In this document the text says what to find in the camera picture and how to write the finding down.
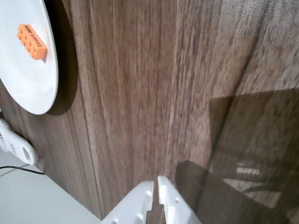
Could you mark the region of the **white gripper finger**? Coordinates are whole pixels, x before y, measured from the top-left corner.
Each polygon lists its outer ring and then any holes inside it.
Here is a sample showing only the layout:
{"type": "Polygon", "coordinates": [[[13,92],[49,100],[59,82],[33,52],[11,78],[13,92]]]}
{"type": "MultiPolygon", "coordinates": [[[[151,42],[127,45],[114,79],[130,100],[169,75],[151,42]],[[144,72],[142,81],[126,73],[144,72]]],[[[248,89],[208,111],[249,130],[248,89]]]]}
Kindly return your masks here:
{"type": "Polygon", "coordinates": [[[201,224],[171,181],[164,175],[157,177],[159,203],[164,206],[167,224],[201,224]]]}
{"type": "Polygon", "coordinates": [[[101,221],[102,224],[144,224],[152,210],[154,182],[143,181],[134,187],[101,221]]]}

